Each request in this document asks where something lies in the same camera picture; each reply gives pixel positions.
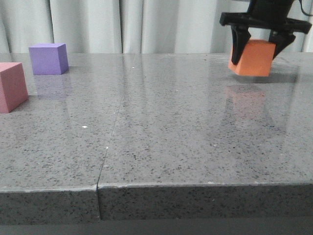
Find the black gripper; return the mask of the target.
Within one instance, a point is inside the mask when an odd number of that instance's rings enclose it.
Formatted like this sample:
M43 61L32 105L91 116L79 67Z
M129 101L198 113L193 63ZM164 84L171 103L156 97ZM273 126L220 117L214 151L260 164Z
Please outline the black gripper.
M289 18L292 0L251 0L246 12L223 12L222 26L231 26L233 51L231 62L239 63L251 34L249 28L270 29L268 41L275 44L273 59L294 42L293 32L308 34L312 24Z

